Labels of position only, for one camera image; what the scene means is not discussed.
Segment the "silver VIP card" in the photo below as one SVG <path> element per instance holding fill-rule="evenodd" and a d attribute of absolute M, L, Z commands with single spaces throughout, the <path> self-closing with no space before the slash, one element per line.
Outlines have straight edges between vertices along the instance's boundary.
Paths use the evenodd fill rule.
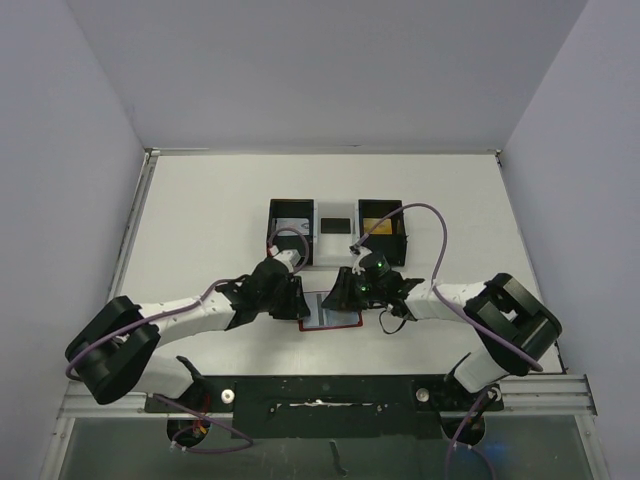
<path fill-rule="evenodd" d="M 343 312 L 329 309 L 319 311 L 319 325 L 323 328 L 349 327 L 360 323 L 357 312 Z"/>

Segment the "red leather card holder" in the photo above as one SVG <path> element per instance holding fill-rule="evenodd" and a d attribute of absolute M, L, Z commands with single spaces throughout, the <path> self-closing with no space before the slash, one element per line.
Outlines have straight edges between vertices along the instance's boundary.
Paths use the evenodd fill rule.
<path fill-rule="evenodd" d="M 323 308 L 322 302 L 327 296 L 328 293 L 326 291 L 306 292 L 304 294 L 310 313 L 298 321 L 300 332 L 319 332 L 363 326 L 363 319 L 360 313 Z"/>

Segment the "silver magnetic stripe card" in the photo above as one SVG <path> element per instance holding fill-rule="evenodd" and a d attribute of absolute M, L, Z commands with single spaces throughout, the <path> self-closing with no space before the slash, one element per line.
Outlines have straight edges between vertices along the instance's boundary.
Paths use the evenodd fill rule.
<path fill-rule="evenodd" d="M 310 220 L 308 218 L 280 217 L 275 219 L 275 229 L 283 229 L 284 236 L 291 235 L 291 229 L 300 232 L 302 235 L 310 234 Z"/>

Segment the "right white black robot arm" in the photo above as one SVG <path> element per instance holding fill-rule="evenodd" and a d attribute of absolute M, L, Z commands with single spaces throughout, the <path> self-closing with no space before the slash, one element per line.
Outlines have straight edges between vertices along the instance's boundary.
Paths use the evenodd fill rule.
<path fill-rule="evenodd" d="M 322 307 L 340 312 L 383 308 L 403 321 L 446 320 L 470 325 L 482 345 L 452 368 L 448 402 L 469 408 L 481 390 L 507 376 L 543 370 L 540 359 L 562 326 L 519 281 L 507 273 L 472 284 L 405 278 L 380 254 L 368 254 L 339 269 Z"/>

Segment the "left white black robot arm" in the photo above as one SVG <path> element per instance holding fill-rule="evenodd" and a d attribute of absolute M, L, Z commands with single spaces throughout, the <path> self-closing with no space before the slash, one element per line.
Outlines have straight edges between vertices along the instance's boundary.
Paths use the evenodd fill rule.
<path fill-rule="evenodd" d="M 291 262 L 266 258 L 250 274 L 217 280 L 202 294 L 138 304 L 112 298 L 65 350 L 66 375 L 82 382 L 100 405 L 131 392 L 159 394 L 180 410 L 200 405 L 204 377 L 183 354 L 163 357 L 157 349 L 207 332 L 227 332 L 267 314 L 299 321 L 310 309 L 302 279 Z"/>

